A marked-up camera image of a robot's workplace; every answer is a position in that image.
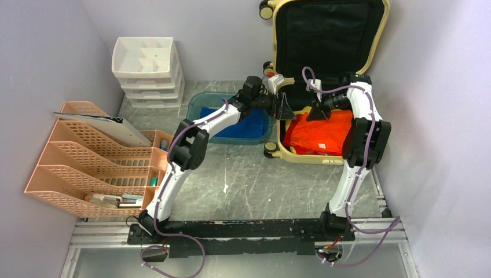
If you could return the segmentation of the red cloth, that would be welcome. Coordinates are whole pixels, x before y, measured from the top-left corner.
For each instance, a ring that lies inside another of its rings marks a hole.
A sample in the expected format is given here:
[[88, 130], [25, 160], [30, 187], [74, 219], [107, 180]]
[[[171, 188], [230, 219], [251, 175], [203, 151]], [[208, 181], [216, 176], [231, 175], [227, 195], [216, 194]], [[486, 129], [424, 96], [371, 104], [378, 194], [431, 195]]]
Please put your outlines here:
[[335, 110], [328, 120], [291, 123], [282, 144], [298, 155], [340, 156], [352, 120], [351, 111]]

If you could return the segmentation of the blue cloth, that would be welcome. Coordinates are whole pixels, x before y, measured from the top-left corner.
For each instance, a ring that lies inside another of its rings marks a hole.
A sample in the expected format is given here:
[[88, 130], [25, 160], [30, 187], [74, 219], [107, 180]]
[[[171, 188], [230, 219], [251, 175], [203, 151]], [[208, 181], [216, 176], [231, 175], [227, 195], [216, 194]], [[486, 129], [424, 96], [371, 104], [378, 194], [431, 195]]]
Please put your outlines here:
[[270, 116], [260, 109], [254, 109], [245, 119], [223, 129], [212, 140], [257, 140], [266, 135], [269, 126]]

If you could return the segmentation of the yellow hard-shell suitcase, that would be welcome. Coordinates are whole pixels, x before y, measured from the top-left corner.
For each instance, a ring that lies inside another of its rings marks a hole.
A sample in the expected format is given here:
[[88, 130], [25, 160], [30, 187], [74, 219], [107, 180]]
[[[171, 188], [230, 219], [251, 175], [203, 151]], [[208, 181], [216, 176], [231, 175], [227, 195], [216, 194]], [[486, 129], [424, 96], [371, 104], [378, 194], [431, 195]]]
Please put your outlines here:
[[[347, 84], [348, 74], [366, 75], [389, 16], [387, 1], [262, 1], [260, 17], [273, 23], [273, 61], [263, 64], [270, 77], [282, 74], [284, 92], [293, 111], [312, 107], [317, 93], [306, 90], [315, 75], [323, 90]], [[291, 163], [342, 165], [333, 155], [298, 155], [284, 147], [289, 124], [277, 121], [277, 141], [264, 146], [266, 158]]]

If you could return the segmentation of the teal plastic bin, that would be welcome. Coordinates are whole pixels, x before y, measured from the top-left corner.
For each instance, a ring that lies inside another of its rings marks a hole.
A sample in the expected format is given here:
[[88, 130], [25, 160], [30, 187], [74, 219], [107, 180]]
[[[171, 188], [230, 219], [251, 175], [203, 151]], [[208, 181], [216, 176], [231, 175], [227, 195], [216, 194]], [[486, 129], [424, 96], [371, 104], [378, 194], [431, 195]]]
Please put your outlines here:
[[[196, 120], [203, 118], [224, 105], [225, 99], [230, 99], [234, 96], [234, 93], [229, 92], [201, 92], [193, 96], [188, 104], [188, 111], [186, 118], [189, 120]], [[268, 141], [273, 132], [274, 119], [270, 117], [269, 130], [265, 136], [257, 140], [212, 140], [209, 139], [210, 143], [215, 144], [229, 144], [229, 145], [258, 145]]]

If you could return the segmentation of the white plastic drawer unit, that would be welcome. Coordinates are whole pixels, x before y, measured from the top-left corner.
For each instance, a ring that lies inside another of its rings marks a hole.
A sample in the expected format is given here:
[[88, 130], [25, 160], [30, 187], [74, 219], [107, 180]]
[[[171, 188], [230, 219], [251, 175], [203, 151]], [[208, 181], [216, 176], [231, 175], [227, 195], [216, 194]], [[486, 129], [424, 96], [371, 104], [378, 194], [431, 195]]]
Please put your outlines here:
[[112, 73], [134, 108], [178, 108], [185, 78], [173, 37], [116, 40]]

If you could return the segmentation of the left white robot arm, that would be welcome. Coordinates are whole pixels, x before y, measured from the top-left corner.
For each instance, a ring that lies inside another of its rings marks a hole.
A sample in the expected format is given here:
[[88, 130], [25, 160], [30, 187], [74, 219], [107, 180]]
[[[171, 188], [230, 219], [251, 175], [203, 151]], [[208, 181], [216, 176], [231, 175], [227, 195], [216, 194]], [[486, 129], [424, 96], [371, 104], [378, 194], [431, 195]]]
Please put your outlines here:
[[139, 215], [142, 235], [150, 243], [159, 243], [166, 234], [165, 224], [177, 193], [189, 174], [204, 161], [208, 142], [222, 130], [246, 119], [254, 109], [260, 109], [276, 119], [294, 116], [285, 94], [277, 89], [285, 78], [273, 75], [267, 84], [258, 76], [249, 76], [243, 87], [211, 114], [197, 119], [184, 119], [179, 123], [167, 149], [167, 170], [152, 201]]

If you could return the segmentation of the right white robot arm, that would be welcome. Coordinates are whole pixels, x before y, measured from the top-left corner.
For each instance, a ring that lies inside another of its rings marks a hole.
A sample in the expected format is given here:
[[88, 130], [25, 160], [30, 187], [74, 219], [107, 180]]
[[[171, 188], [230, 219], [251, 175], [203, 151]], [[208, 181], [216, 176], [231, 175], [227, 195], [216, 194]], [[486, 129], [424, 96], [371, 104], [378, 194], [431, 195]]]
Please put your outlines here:
[[376, 107], [369, 76], [348, 74], [346, 85], [330, 90], [323, 90], [315, 75], [307, 78], [303, 74], [303, 79], [307, 88], [317, 93], [318, 102], [313, 105], [312, 112], [319, 108], [326, 116], [347, 102], [353, 113], [350, 130], [342, 146], [342, 177], [327, 206], [330, 216], [350, 222], [361, 183], [382, 160], [392, 125], [383, 120]]

